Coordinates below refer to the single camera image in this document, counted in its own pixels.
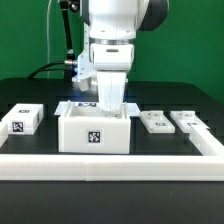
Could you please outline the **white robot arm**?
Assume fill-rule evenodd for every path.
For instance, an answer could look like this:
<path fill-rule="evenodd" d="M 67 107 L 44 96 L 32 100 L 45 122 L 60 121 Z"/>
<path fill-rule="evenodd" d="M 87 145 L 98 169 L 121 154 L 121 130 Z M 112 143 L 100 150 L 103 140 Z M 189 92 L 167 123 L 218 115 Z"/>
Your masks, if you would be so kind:
<path fill-rule="evenodd" d="M 105 114 L 122 110 L 136 33 L 158 28 L 168 11 L 169 0 L 81 0 L 85 45 L 73 81 L 82 91 L 97 82 L 99 107 Z"/>

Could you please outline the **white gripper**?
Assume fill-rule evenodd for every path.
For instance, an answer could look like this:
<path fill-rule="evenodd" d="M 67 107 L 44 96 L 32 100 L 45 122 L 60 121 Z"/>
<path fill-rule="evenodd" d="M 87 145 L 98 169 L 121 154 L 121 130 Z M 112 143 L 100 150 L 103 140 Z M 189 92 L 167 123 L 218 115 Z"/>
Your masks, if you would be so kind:
<path fill-rule="evenodd" d="M 118 71 L 98 71 L 97 84 L 100 109 L 105 114 L 119 114 L 123 104 L 126 73 Z"/>

